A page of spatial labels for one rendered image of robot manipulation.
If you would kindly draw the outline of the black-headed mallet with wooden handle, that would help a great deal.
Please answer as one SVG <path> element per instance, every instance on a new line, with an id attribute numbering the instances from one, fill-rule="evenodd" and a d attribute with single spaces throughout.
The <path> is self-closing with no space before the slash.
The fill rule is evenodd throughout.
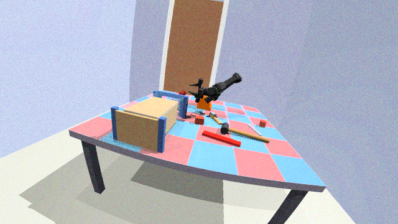
<path id="1" fill-rule="evenodd" d="M 255 134 L 250 134 L 250 133 L 247 133 L 247 132 L 244 132 L 244 131 L 240 131 L 240 130 L 234 129 L 234 128 L 229 128 L 229 124 L 228 123 L 223 123 L 222 127 L 221 127 L 221 133 L 222 134 L 227 134 L 228 131 L 232 132 L 232 133 L 236 133 L 236 134 L 242 135 L 242 136 L 245 136 L 245 137 L 250 137 L 250 138 L 253 138 L 253 139 L 256 139 L 256 140 L 260 140 L 260 141 L 263 141 L 263 142 L 269 142 L 270 141 L 270 139 L 265 138 L 265 137 L 261 137 L 261 136 L 255 135 Z"/>

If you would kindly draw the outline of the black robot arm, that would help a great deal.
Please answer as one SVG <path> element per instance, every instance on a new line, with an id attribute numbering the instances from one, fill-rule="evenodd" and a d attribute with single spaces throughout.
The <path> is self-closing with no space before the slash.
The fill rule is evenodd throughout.
<path id="1" fill-rule="evenodd" d="M 239 73 L 234 73 L 233 76 L 229 79 L 227 79 L 224 82 L 219 82 L 215 85 L 212 85 L 212 87 L 209 87 L 207 89 L 207 97 L 204 98 L 205 101 L 209 104 L 209 102 L 216 101 L 219 96 L 221 95 L 221 93 L 223 92 L 223 90 L 229 88 L 232 84 L 234 83 L 240 83 L 242 81 L 242 77 L 240 76 Z M 205 95 L 205 88 L 199 88 L 198 89 L 198 93 L 197 95 L 199 95 L 199 98 L 203 98 Z"/>

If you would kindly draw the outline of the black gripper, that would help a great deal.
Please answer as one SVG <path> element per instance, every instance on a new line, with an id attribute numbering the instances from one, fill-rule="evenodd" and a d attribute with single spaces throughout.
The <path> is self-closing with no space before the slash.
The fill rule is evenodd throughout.
<path id="1" fill-rule="evenodd" d="M 203 83 L 203 79 L 199 78 L 198 83 L 196 84 L 191 84 L 190 86 L 199 86 L 199 88 L 201 88 L 201 84 Z M 194 95 L 195 97 L 195 102 L 198 103 L 200 101 L 199 95 L 197 95 L 197 93 L 192 92 L 192 91 L 188 91 L 189 93 L 191 93 L 192 95 Z M 207 92 L 207 88 L 205 88 L 205 96 L 207 96 L 208 92 Z"/>

